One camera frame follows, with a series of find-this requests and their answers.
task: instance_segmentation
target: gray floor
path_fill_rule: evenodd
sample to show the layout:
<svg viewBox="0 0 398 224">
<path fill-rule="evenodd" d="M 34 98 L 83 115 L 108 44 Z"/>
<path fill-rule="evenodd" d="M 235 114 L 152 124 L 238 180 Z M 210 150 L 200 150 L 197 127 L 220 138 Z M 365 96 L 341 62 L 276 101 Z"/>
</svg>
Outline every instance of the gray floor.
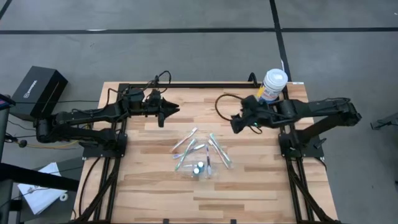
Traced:
<svg viewBox="0 0 398 224">
<path fill-rule="evenodd" d="M 398 26 L 398 1 L 278 0 L 282 27 Z M 13 0 L 0 29 L 272 27 L 266 0 Z M 398 111 L 398 32 L 284 34 L 293 81 L 310 100 L 350 97 L 362 121 L 323 135 L 333 198 L 346 223 L 397 223 L 396 127 L 369 123 Z M 280 67 L 275 34 L 0 35 L 0 90 L 12 94 L 32 65 L 58 69 L 63 99 L 96 100 L 105 81 L 144 81 L 170 70 L 175 81 L 241 81 Z M 59 105 L 56 110 L 92 108 Z M 11 117 L 25 126 L 29 124 Z M 9 133 L 31 134 L 15 126 Z M 21 149 L 3 159 L 33 168 L 81 156 L 81 150 Z M 60 222 L 70 212 L 38 223 Z"/>
</svg>

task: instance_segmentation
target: black case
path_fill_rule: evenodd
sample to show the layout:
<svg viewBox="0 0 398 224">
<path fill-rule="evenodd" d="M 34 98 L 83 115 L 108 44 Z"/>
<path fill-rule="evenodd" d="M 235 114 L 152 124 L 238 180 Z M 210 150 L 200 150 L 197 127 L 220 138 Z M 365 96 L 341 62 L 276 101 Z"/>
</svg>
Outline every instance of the black case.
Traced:
<svg viewBox="0 0 398 224">
<path fill-rule="evenodd" d="M 67 83 L 56 69 L 32 66 L 12 96 L 10 114 L 26 121 L 51 115 Z"/>
</svg>

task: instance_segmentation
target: wooden table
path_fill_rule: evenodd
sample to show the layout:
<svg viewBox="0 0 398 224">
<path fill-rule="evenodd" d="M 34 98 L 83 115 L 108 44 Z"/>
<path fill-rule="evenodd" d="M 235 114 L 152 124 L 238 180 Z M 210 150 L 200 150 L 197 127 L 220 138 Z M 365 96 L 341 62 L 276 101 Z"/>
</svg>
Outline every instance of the wooden table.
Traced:
<svg viewBox="0 0 398 224">
<path fill-rule="evenodd" d="M 99 107 L 105 104 L 107 89 L 117 90 L 119 84 L 104 83 Z M 291 99 L 308 101 L 302 83 L 288 83 L 287 87 Z M 258 135 L 245 128 L 234 134 L 229 122 L 215 111 L 215 100 L 223 93 L 246 97 L 256 92 L 254 88 L 169 88 L 162 96 L 179 104 L 181 111 L 167 118 L 164 128 L 158 127 L 155 117 L 129 118 L 126 129 L 129 142 L 126 155 L 121 159 L 112 222 L 161 223 L 169 218 L 171 223 L 229 223 L 231 219 L 237 219 L 238 223 L 295 223 L 286 163 L 277 140 L 279 129 L 262 128 L 263 133 Z M 236 114 L 240 109 L 239 100 L 223 98 L 219 109 L 225 116 Z M 302 129 L 312 123 L 312 118 L 301 119 L 296 127 Z M 107 127 L 110 124 L 95 124 L 96 129 Z M 184 172 L 174 172 L 177 161 L 169 151 L 194 127 L 198 131 L 192 138 L 197 138 L 199 144 L 205 143 L 210 133 L 216 135 L 230 156 L 233 169 L 227 170 L 210 149 L 211 165 L 216 169 L 212 178 L 196 180 Z M 183 152 L 191 139 L 177 151 Z M 201 149 L 185 161 L 205 161 L 205 155 Z M 85 161 L 78 195 L 94 160 Z M 98 192 L 103 161 L 97 163 L 88 178 L 83 209 Z M 310 193 L 326 214 L 336 219 L 325 168 L 315 159 L 305 159 L 304 166 Z M 105 216 L 107 201 L 108 195 L 105 195 L 101 218 Z M 303 200 L 300 206 L 306 218 Z"/>
</svg>

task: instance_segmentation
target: cylindrical container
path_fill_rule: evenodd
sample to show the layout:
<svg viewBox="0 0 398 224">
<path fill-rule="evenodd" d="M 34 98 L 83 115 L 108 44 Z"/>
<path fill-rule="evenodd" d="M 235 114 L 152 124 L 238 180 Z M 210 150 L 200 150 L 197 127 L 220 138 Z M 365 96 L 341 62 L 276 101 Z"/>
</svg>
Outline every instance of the cylindrical container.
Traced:
<svg viewBox="0 0 398 224">
<path fill-rule="evenodd" d="M 287 75 L 283 70 L 278 68 L 269 70 L 257 92 L 258 101 L 260 103 L 263 101 L 270 103 L 276 100 L 279 93 L 285 88 L 286 83 Z"/>
<path fill-rule="evenodd" d="M 200 174 L 200 170 L 199 168 L 194 168 L 194 170 L 192 171 L 192 174 L 195 175 L 199 175 Z"/>
<path fill-rule="evenodd" d="M 205 170 L 205 164 L 203 162 L 198 162 L 198 168 L 200 172 Z"/>
</svg>

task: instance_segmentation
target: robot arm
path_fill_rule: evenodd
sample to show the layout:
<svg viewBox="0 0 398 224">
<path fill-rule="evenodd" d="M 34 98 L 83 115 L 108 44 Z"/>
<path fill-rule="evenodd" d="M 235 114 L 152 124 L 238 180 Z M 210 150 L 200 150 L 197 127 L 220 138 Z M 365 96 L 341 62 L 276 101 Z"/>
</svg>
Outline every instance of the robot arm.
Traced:
<svg viewBox="0 0 398 224">
<path fill-rule="evenodd" d="M 241 101 L 242 116 L 232 116 L 231 126 L 239 133 L 245 126 L 279 128 L 293 124 L 302 118 L 327 116 L 334 125 L 323 127 L 322 132 L 335 126 L 354 126 L 361 119 L 348 98 L 332 98 L 309 103 L 300 100 L 282 100 L 271 104 L 259 104 L 254 96 Z"/>
<path fill-rule="evenodd" d="M 61 112 L 35 122 L 36 137 L 39 142 L 49 143 L 68 141 L 71 139 L 96 141 L 99 144 L 113 147 L 118 141 L 115 130 L 106 128 L 100 131 L 72 127 L 78 124 L 88 124 L 97 121 L 117 123 L 130 116 L 158 117 L 159 127 L 164 126 L 164 119 L 178 112 L 178 105 L 166 101 L 158 90 L 144 100 L 144 92 L 140 89 L 130 89 L 115 103 L 95 110 L 73 110 Z"/>
</svg>

